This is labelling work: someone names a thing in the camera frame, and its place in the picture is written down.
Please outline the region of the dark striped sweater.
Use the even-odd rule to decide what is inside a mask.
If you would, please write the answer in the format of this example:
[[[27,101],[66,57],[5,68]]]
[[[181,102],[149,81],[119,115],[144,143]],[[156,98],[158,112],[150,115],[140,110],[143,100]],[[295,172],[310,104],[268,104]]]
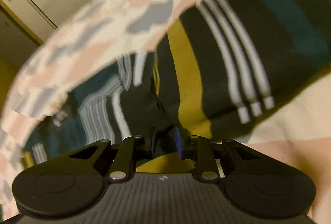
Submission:
[[[22,151],[36,165],[155,129],[247,143],[252,128],[330,66],[330,0],[201,0],[150,52],[73,89]]]

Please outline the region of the pink grey checkered bedspread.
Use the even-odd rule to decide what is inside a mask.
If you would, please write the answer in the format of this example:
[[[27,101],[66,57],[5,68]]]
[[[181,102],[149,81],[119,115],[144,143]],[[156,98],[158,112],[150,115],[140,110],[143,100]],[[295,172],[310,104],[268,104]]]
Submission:
[[[195,162],[180,159],[177,152],[178,128],[174,134],[156,130],[151,160],[138,162],[131,180],[111,184],[82,213],[32,217],[18,211],[12,184],[22,171],[35,166],[22,163],[22,151],[33,130],[61,110],[73,89],[116,59],[156,48],[182,12],[199,1],[92,0],[24,64],[1,117],[4,223],[330,223],[330,66],[259,121],[247,143],[232,139],[312,179],[316,196],[306,215],[253,216],[239,210],[217,185],[194,178]],[[180,135],[184,139],[198,136]],[[209,139],[216,144],[223,140]]]

